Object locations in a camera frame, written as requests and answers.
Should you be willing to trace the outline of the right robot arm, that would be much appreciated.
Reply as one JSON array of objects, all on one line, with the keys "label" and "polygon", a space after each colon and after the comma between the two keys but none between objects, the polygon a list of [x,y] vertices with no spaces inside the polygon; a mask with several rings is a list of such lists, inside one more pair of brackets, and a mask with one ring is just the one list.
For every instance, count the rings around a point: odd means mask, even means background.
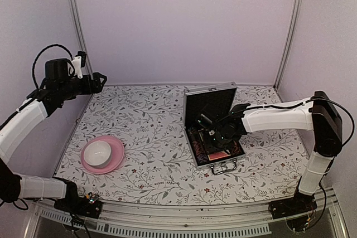
[{"label": "right robot arm", "polygon": [[301,213],[310,204],[323,176],[342,150],[342,118],[323,91],[300,101],[252,105],[237,104],[224,115],[201,111],[195,121],[208,134],[215,148],[224,148],[233,139],[248,133],[298,129],[313,131],[315,146],[301,176],[296,195],[288,202],[292,213]]}]

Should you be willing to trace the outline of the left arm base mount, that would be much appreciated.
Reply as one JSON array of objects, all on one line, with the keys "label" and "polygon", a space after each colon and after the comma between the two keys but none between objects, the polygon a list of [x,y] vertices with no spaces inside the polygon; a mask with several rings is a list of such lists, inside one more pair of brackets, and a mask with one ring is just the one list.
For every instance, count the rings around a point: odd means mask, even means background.
[{"label": "left arm base mount", "polygon": [[55,201],[54,208],[73,215],[98,219],[103,203],[95,195],[81,197],[77,193],[67,193],[64,198]]}]

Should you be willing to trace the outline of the aluminium poker case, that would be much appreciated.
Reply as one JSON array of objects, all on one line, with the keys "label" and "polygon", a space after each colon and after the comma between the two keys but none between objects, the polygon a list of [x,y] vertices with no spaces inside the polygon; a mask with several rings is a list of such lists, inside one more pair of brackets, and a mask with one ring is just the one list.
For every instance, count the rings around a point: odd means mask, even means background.
[{"label": "aluminium poker case", "polygon": [[[245,151],[241,145],[242,154],[233,156],[230,150],[214,150],[208,141],[209,135],[218,132],[224,138],[232,139],[239,143],[240,138],[245,134],[241,116],[243,115],[243,109],[247,105],[232,106],[237,89],[238,87],[234,82],[184,89],[183,124],[192,157],[198,169],[208,168],[216,176],[236,170],[238,161],[245,157]],[[193,128],[198,131],[207,157],[209,154],[221,151],[229,153],[230,156],[208,161],[206,164],[199,166],[189,137],[189,130]]]}]

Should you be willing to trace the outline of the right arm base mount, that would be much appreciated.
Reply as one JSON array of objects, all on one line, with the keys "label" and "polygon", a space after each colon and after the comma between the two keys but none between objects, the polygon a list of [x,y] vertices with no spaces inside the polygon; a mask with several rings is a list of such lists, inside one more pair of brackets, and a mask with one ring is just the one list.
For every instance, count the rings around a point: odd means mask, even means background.
[{"label": "right arm base mount", "polygon": [[293,197],[272,201],[268,210],[273,219],[290,217],[317,209],[314,195],[308,196],[296,192]]}]

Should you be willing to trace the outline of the white dealer button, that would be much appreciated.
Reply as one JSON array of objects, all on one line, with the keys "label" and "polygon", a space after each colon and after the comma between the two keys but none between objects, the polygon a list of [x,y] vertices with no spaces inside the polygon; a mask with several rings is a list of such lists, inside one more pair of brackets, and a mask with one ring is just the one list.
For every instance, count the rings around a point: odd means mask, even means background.
[{"label": "white dealer button", "polygon": [[163,189],[166,187],[166,180],[156,181],[152,184],[155,189]]}]

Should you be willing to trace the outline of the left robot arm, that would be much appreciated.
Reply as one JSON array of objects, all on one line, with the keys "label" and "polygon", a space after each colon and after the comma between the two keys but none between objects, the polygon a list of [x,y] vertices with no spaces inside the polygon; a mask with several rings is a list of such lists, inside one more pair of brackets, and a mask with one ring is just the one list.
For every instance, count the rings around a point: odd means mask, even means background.
[{"label": "left robot arm", "polygon": [[40,87],[1,125],[1,203],[52,198],[57,209],[73,213],[79,212],[88,201],[78,195],[74,182],[16,174],[7,165],[22,141],[41,122],[62,108],[65,101],[103,90],[107,77],[99,72],[84,75],[81,71],[84,66],[82,56],[47,61]]}]

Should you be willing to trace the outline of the orange black chip roll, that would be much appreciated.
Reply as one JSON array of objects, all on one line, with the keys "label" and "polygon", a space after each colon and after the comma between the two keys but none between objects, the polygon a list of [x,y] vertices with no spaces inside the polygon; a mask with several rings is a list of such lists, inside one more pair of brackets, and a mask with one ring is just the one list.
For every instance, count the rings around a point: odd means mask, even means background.
[{"label": "orange black chip roll", "polygon": [[238,142],[233,141],[232,149],[230,150],[231,155],[239,156],[242,154],[242,148]]}]

